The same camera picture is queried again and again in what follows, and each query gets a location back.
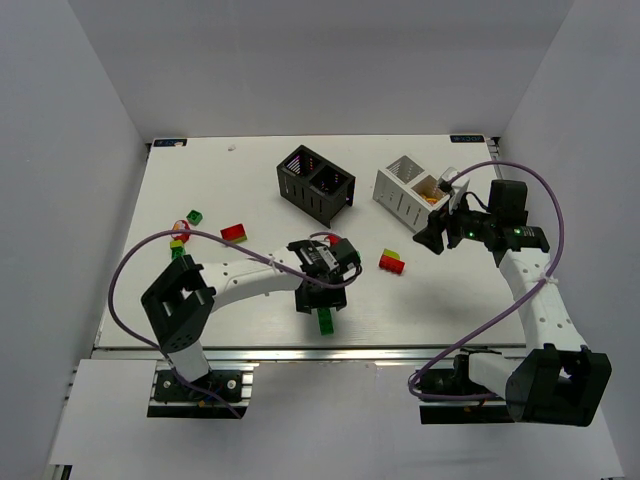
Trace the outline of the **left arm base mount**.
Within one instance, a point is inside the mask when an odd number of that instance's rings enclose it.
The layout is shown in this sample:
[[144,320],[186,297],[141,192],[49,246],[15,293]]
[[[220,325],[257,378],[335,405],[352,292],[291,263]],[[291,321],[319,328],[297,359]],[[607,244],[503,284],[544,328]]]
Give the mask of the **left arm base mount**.
[[166,363],[156,366],[148,418],[240,420],[252,396],[256,363],[211,362],[196,389],[180,382]]

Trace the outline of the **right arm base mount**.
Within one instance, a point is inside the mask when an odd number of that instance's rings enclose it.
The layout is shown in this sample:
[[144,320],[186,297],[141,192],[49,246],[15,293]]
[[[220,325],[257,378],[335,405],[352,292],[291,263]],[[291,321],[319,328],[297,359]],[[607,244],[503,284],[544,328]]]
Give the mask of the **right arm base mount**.
[[456,400],[422,400],[419,406],[422,425],[509,424],[505,402],[500,398],[460,400],[460,397],[488,395],[489,390],[468,378],[472,353],[495,353],[487,349],[467,349],[453,357],[450,366],[429,369],[416,382],[420,394],[454,396]]

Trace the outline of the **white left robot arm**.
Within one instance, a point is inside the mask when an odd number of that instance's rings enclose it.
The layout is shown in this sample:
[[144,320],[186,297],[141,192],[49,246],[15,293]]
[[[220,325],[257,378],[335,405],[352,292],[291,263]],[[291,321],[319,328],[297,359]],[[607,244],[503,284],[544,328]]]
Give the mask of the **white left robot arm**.
[[340,310],[345,284],[362,272],[361,258],[346,238],[327,245],[300,240],[268,255],[198,264],[190,255],[173,260],[141,297],[158,341],[179,377],[198,382],[209,374],[200,337],[210,317],[231,304],[273,292],[292,291],[295,311]]

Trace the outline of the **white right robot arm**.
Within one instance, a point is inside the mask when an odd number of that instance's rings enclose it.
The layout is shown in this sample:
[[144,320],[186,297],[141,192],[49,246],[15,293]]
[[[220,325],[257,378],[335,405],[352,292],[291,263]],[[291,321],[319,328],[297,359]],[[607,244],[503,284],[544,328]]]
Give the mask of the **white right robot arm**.
[[612,373],[609,358],[578,333],[549,269],[543,230],[527,223],[525,183],[494,180],[489,203],[472,210],[463,193],[432,211],[414,241],[436,254],[463,240],[482,243],[514,297],[525,336],[521,360],[489,347],[458,349],[449,370],[429,367],[409,379],[424,402],[453,409],[455,420],[587,427]]

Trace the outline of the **green 2x4 lego plate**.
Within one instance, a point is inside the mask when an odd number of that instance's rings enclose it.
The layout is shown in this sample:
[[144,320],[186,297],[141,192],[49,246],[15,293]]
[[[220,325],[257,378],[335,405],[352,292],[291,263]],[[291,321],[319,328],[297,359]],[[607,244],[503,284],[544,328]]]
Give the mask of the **green 2x4 lego plate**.
[[317,318],[320,334],[322,336],[334,334],[334,324],[332,312],[329,308],[319,308],[317,310]]

